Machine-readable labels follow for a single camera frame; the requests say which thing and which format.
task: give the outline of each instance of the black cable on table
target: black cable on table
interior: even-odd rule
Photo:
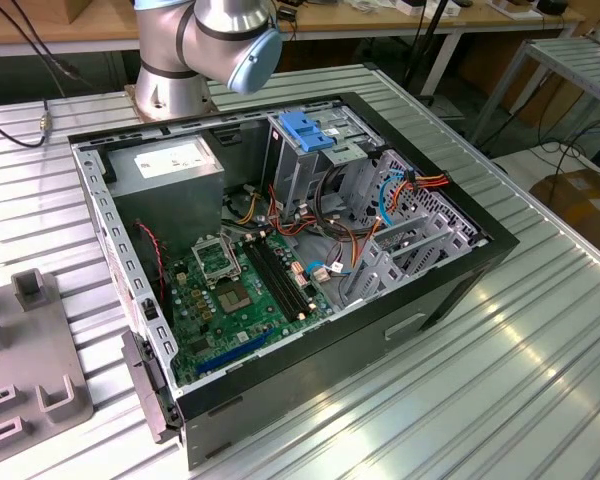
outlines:
[[[20,145],[21,147],[38,148],[38,147],[42,146],[44,144],[44,142],[47,140],[48,132],[51,129],[51,117],[49,115],[49,105],[47,104],[46,100],[43,100],[42,103],[44,106],[44,113],[42,114],[42,117],[40,117],[40,131],[41,131],[40,140],[38,140],[35,143],[23,142],[22,140],[18,140],[17,138],[9,135],[2,128],[0,128],[0,135],[2,135],[4,138],[9,140],[10,142],[15,143],[16,145]]]

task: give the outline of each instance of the red cable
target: red cable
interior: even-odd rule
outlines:
[[[144,232],[149,235],[151,239],[151,243],[153,243],[153,248],[156,251],[156,257],[158,257],[158,269],[160,274],[160,303],[164,301],[164,266],[162,265],[162,254],[160,253],[160,246],[158,244],[158,239],[155,237],[153,232],[149,230],[149,227],[143,225],[140,222],[136,222],[136,225],[140,227]]]

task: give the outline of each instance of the blue pcie slot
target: blue pcie slot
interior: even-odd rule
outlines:
[[[216,368],[226,365],[227,363],[232,362],[233,360],[243,355],[246,355],[247,353],[251,353],[254,350],[257,350],[258,348],[262,347],[262,345],[264,345],[264,342],[267,341],[267,338],[272,333],[273,330],[270,330],[266,333],[263,333],[259,337],[253,338],[248,342],[237,346],[233,350],[229,350],[228,352],[225,352],[222,355],[218,355],[217,357],[212,358],[211,360],[202,362],[201,364],[196,366],[196,372],[198,372],[198,375],[200,375],[201,373],[215,370]]]

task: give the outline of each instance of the aluminum workbench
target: aluminum workbench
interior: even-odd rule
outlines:
[[[585,112],[581,114],[581,118],[586,119],[593,111],[597,101],[600,101],[599,43],[584,37],[525,41],[518,48],[502,78],[493,89],[489,100],[480,111],[476,127],[469,137],[469,141],[474,145],[528,59],[536,60],[540,63],[540,67],[534,74],[535,79],[532,79],[525,87],[525,92],[520,95],[512,111],[516,111],[526,103],[538,88],[541,79],[546,78],[548,71],[557,73],[593,97],[585,108]]]
[[[212,86],[223,110],[340,91],[359,93],[521,243],[443,323],[192,475],[600,478],[600,254],[380,71],[286,73],[250,97]],[[33,139],[40,111],[0,107],[0,124]],[[0,139],[0,285],[33,266],[57,275],[96,413],[0,463],[0,479],[188,478],[185,453],[154,444],[144,421],[65,142],[138,119],[123,93],[53,101],[51,112],[43,149]]]

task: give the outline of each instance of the cardboard box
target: cardboard box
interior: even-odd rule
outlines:
[[[18,0],[18,4],[34,27],[36,20],[67,25],[73,22],[90,3],[91,0]],[[11,2],[0,2],[0,5],[13,15],[16,21],[20,21],[20,15]]]
[[[558,175],[548,205],[553,181],[553,175],[544,178],[530,193],[600,250],[600,174],[577,170]]]

